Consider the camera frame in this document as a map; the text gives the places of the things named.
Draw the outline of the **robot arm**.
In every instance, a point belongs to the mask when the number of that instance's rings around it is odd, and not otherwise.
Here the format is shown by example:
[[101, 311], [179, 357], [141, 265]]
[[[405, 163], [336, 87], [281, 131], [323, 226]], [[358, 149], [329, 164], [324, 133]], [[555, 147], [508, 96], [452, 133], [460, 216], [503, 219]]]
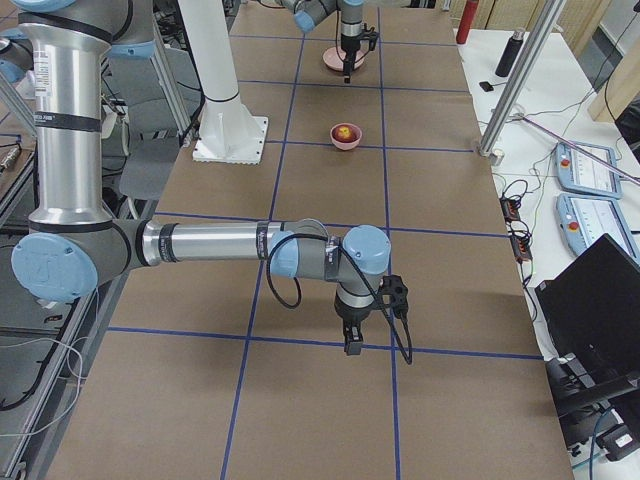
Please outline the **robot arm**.
[[336, 15], [336, 39], [333, 50], [346, 84], [351, 83], [358, 63], [373, 52], [379, 32], [363, 20], [364, 2], [357, 0], [283, 0], [276, 1], [293, 15], [297, 27], [305, 34], [313, 31], [332, 14]]
[[119, 220], [102, 201], [102, 61], [160, 50], [148, 1], [22, 1], [19, 26], [33, 47], [39, 203], [14, 248], [16, 279], [33, 295], [70, 302], [139, 267], [188, 260], [257, 259], [268, 276], [336, 287], [344, 349], [361, 351], [361, 324], [381, 311], [400, 353], [413, 353], [407, 288], [388, 273], [391, 243], [362, 225], [330, 235], [295, 222], [158, 224]]

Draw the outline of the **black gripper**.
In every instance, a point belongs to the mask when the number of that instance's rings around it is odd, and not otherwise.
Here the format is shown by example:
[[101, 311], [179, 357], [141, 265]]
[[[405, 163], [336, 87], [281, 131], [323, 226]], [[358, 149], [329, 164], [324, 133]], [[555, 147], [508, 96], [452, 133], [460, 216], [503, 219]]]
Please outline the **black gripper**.
[[366, 23], [340, 24], [340, 48], [344, 52], [342, 74], [345, 84], [351, 83], [354, 62], [362, 41], [369, 43], [369, 50], [374, 50], [378, 41], [378, 31], [373, 26], [368, 27]]
[[344, 352], [347, 356], [360, 355], [363, 346], [361, 323], [373, 310], [390, 309], [393, 316], [399, 319], [405, 330], [408, 330], [408, 288], [398, 275], [383, 276], [376, 296], [366, 294], [357, 296], [338, 285], [334, 308], [342, 319], [344, 335]]

